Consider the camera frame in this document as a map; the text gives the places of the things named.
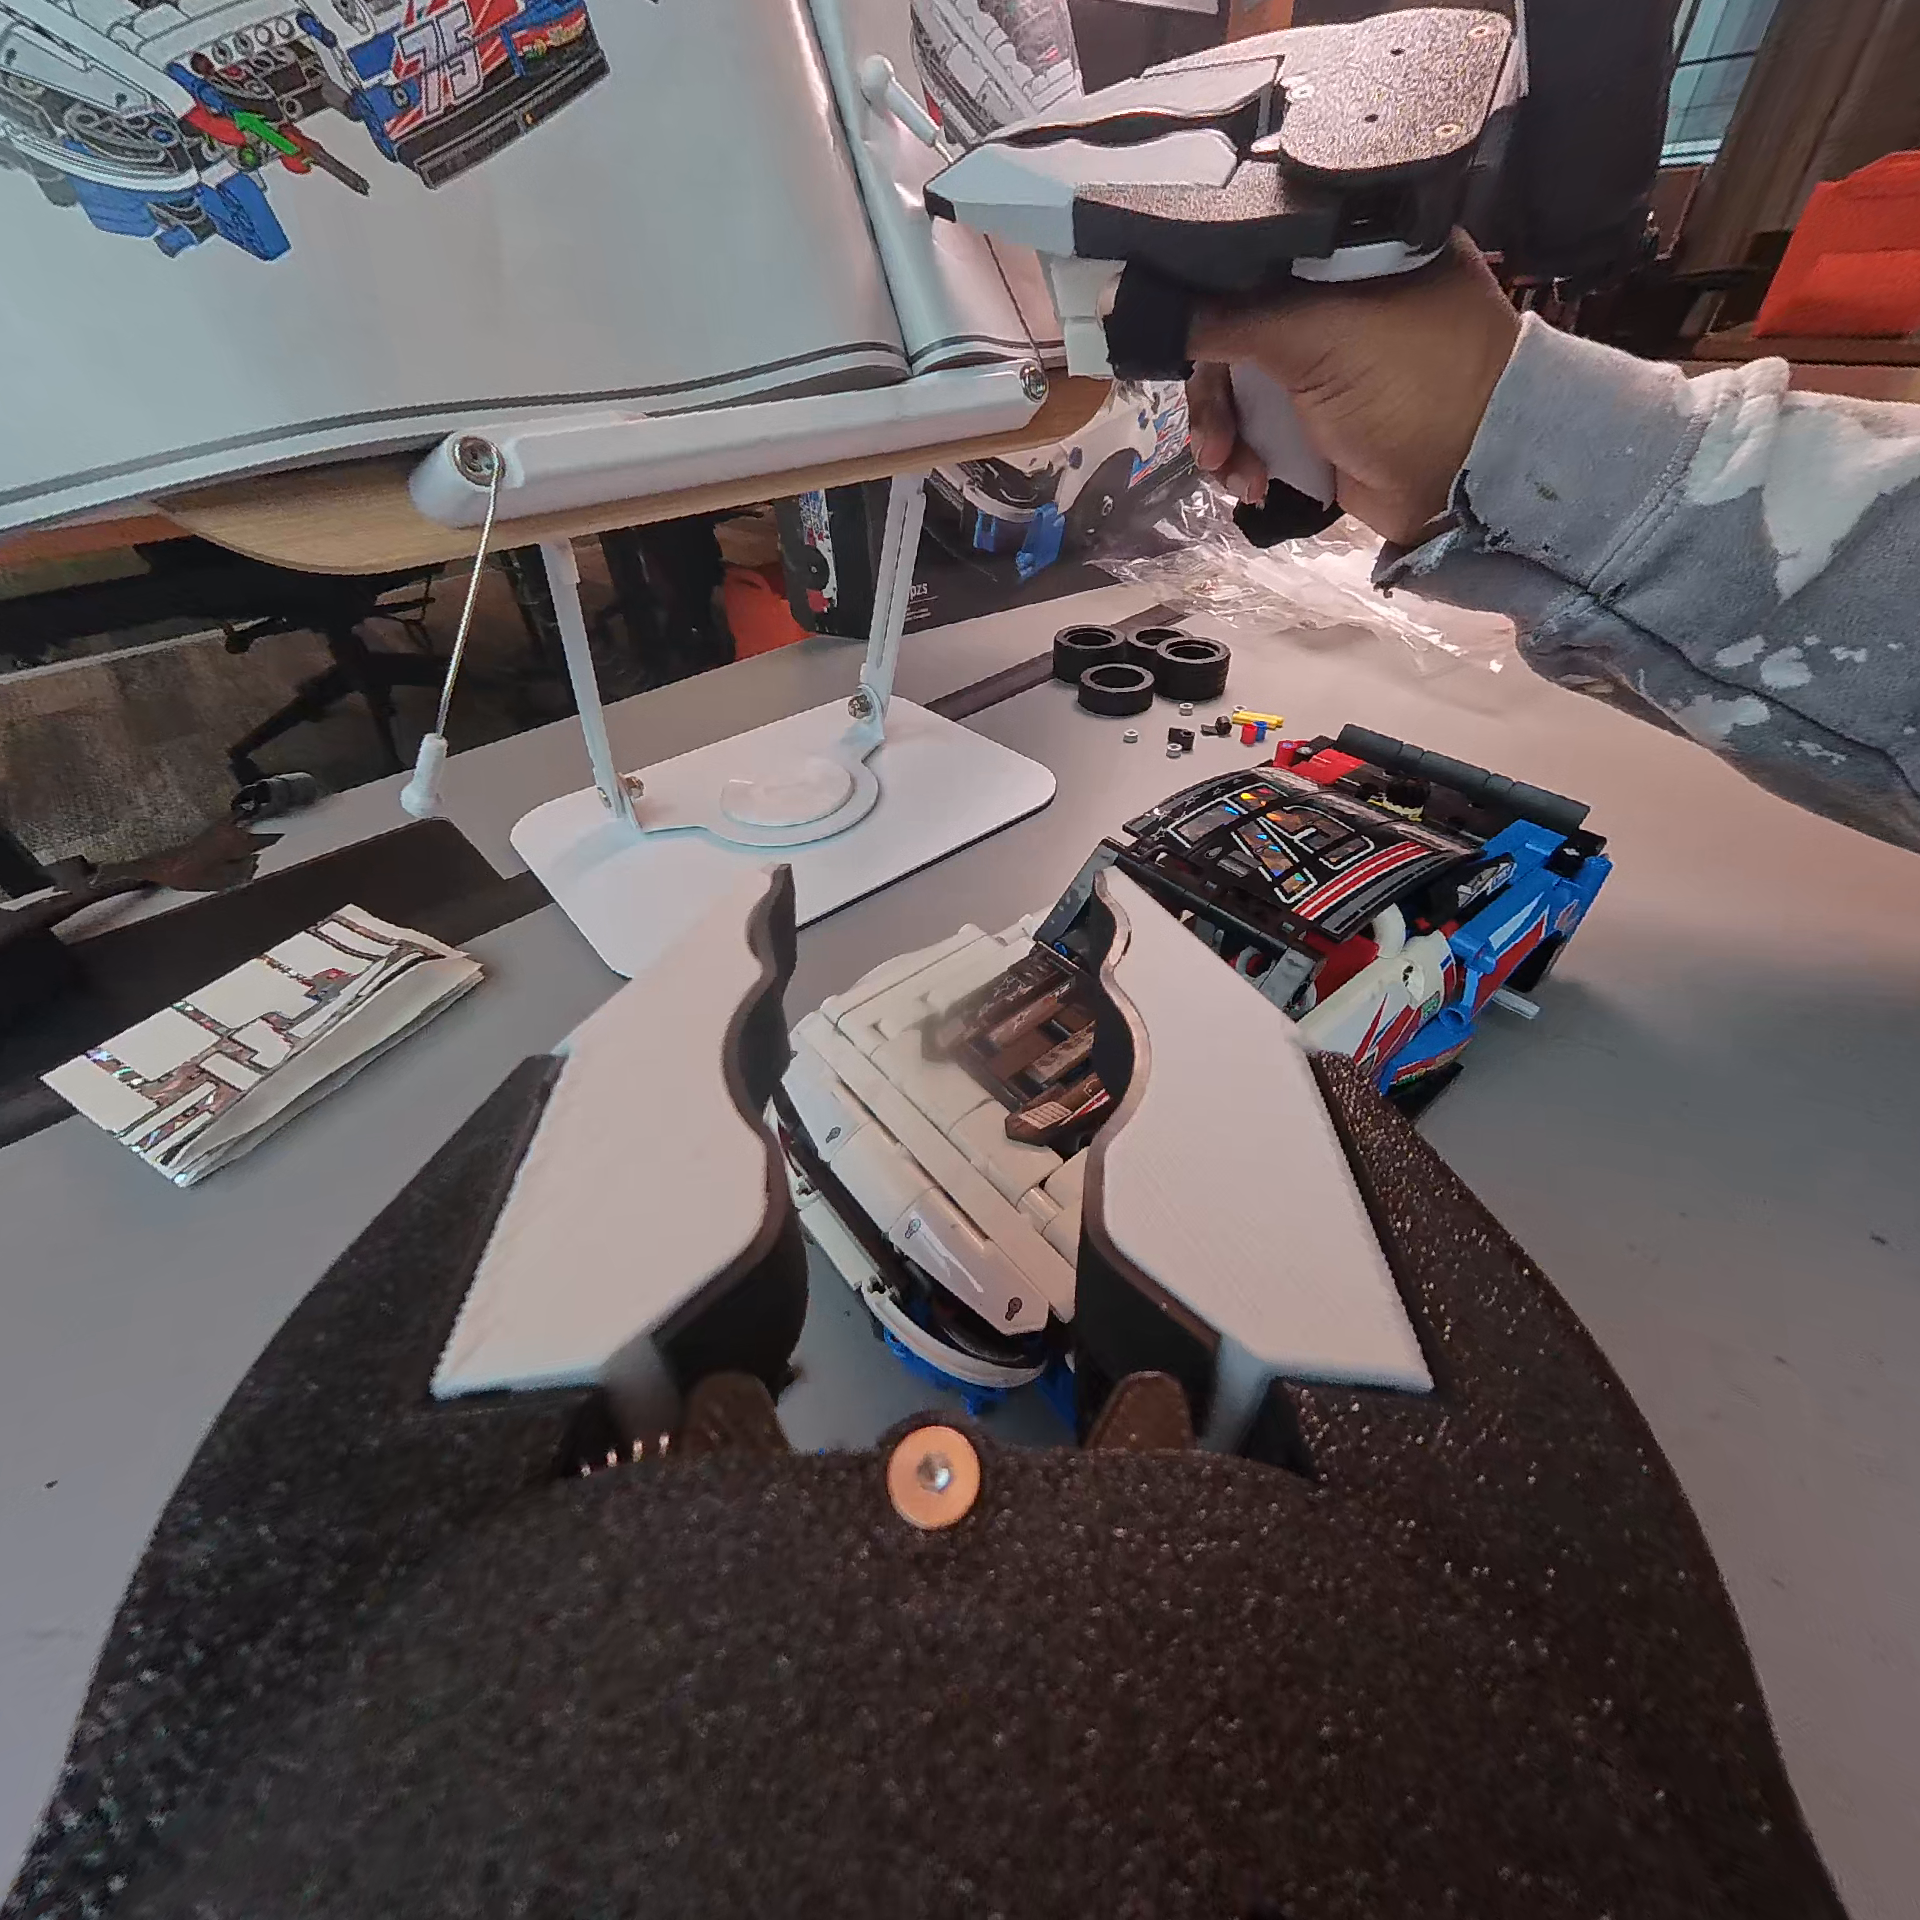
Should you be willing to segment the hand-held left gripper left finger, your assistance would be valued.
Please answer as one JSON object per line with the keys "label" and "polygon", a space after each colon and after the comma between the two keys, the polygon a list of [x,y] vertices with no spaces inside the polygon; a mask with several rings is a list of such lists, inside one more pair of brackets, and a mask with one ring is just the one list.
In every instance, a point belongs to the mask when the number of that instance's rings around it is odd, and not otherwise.
{"label": "hand-held left gripper left finger", "polygon": [[748,870],[563,1040],[434,1368],[437,1405],[587,1388],[618,1442],[654,1444],[707,1380],[777,1401],[808,1311],[767,1119],[796,958],[790,869]]}

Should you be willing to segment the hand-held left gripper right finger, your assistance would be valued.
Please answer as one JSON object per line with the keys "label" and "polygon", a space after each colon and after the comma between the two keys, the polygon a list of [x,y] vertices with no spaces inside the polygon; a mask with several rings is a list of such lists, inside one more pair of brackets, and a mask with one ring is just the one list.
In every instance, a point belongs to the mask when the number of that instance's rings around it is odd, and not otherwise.
{"label": "hand-held left gripper right finger", "polygon": [[1092,1442],[1164,1376],[1217,1453],[1289,1448],[1281,1386],[1431,1395],[1431,1372],[1297,1029],[1134,879],[1081,925],[1115,1092],[1081,1182],[1069,1322]]}

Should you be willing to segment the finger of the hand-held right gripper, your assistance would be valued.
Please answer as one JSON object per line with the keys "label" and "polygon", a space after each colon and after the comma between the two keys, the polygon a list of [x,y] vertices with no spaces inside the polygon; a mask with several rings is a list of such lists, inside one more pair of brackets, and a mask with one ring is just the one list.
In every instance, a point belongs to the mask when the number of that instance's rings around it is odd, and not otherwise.
{"label": "finger of the hand-held right gripper", "polygon": [[1207,261],[1250,204],[1224,133],[989,141],[923,187],[940,222],[1073,261]]}
{"label": "finger of the hand-held right gripper", "polygon": [[1173,61],[1018,122],[1018,149],[1080,143],[1140,149],[1178,135],[1217,135],[1250,155],[1283,112],[1283,42],[1230,42],[1206,59]]}

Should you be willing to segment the brick-built toy race car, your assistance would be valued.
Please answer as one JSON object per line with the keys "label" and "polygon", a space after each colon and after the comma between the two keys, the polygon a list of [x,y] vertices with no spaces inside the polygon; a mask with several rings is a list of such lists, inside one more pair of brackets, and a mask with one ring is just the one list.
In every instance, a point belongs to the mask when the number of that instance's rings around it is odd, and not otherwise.
{"label": "brick-built toy race car", "polygon": [[1073,1264],[1115,1077],[1087,913],[1115,869],[1405,1116],[1524,1004],[1614,873],[1588,805],[1347,726],[1173,793],[1044,914],[961,925],[828,997],[771,1102],[801,1226],[900,1367],[968,1415],[1071,1380]]}

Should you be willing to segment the toy car instruction booklet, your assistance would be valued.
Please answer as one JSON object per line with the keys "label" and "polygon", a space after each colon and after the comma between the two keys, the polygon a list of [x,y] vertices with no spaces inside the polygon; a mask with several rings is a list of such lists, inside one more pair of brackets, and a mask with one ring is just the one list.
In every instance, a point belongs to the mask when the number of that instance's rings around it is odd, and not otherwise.
{"label": "toy car instruction booklet", "polygon": [[[867,109],[872,54],[944,153]],[[3,533],[482,424],[1064,372],[1031,251],[923,189],[1080,84],[1064,4],[3,4]]]}

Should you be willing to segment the white book stand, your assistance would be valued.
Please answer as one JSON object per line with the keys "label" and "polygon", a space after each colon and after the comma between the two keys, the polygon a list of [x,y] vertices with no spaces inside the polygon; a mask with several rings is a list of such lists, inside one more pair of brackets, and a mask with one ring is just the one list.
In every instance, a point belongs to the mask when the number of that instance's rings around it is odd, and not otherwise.
{"label": "white book stand", "polygon": [[[305,573],[385,573],[537,545],[577,704],[585,785],[510,830],[514,857],[598,958],[632,976],[757,861],[787,864],[800,925],[923,870],[1052,802],[1035,760],[894,692],[936,466],[1087,422],[1103,388],[1031,352],[900,385],[632,416],[567,413],[388,454],[178,493],[186,531]],[[821,704],[627,765],[587,642],[569,541],[809,490],[888,483],[858,677]]]}

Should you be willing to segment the grey desk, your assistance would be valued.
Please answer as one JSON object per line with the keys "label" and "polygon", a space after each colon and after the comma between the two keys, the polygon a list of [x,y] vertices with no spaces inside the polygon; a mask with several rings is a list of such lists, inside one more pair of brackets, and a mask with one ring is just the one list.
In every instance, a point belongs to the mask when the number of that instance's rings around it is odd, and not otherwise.
{"label": "grey desk", "polygon": [[[1248,707],[1591,805],[1614,873],[1427,1138],[1588,1321],[1786,1718],[1916,1692],[1916,861],[1531,678],[1365,631],[1232,638]],[[556,906],[482,987],[202,1188],[82,1120],[3,1148],[3,1743],[64,1740],[147,1528],[289,1308],[614,976]],[[31,1733],[39,1718],[52,1735]]]}

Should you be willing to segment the person's right hand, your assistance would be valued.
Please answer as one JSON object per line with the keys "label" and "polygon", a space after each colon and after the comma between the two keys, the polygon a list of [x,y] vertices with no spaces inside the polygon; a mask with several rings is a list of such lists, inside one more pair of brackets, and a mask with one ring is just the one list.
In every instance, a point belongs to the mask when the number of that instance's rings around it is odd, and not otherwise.
{"label": "person's right hand", "polygon": [[1287,392],[1341,510],[1384,545],[1417,547],[1446,516],[1520,330],[1461,228],[1415,273],[1200,302],[1186,341],[1193,461],[1238,502],[1265,496],[1268,468],[1243,441],[1230,379],[1254,367]]}

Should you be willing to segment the toy race car set box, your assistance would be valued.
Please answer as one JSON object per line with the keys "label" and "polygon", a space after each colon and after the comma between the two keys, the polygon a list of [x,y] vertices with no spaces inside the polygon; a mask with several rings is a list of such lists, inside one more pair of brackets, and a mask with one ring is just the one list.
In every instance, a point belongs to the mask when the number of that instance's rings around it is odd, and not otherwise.
{"label": "toy race car set box", "polygon": [[[1164,548],[1160,524],[1196,483],[1180,383],[1119,383],[1065,443],[933,468],[908,631],[1103,585],[1106,562]],[[865,640],[888,493],[867,483],[775,502],[785,613],[763,594],[757,640]]]}

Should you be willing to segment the holographic sticker sheet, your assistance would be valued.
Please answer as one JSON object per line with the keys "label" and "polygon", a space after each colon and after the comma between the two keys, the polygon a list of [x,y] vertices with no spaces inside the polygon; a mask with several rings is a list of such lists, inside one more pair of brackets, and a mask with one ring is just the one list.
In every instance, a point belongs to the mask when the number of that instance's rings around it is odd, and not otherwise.
{"label": "holographic sticker sheet", "polygon": [[191,1188],[482,980],[466,950],[346,904],[41,1084],[163,1181]]}

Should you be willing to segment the clear plastic bags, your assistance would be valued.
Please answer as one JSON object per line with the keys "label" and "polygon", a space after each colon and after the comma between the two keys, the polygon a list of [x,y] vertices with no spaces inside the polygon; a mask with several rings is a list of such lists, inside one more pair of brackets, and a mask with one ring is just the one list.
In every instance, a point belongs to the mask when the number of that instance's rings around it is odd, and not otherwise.
{"label": "clear plastic bags", "polygon": [[1380,541],[1341,516],[1306,541],[1254,547],[1232,499],[1200,481],[1162,502],[1144,527],[1103,539],[1092,564],[1117,583],[1213,627],[1258,632],[1356,631],[1398,646],[1415,673],[1489,677],[1520,662],[1504,617],[1455,611],[1373,580]]}

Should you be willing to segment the small loose brick pieces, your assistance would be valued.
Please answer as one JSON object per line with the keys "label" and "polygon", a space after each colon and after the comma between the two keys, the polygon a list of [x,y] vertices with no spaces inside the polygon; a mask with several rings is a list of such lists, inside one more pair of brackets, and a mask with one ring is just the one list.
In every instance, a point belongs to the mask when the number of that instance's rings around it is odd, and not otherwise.
{"label": "small loose brick pieces", "polygon": [[1156,741],[1167,758],[1192,756],[1201,741],[1271,748],[1283,737],[1283,715],[1245,707],[1201,712],[1193,702],[1147,702],[1144,692],[1129,692],[1111,696],[1100,710],[1122,722],[1127,746]]}

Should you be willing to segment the orange cushion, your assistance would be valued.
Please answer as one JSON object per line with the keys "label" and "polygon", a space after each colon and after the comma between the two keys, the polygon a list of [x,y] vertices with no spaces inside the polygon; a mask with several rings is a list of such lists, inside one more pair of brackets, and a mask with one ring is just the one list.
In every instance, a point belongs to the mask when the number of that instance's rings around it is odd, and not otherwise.
{"label": "orange cushion", "polygon": [[1812,190],[1749,330],[1755,341],[1916,341],[1916,150]]}

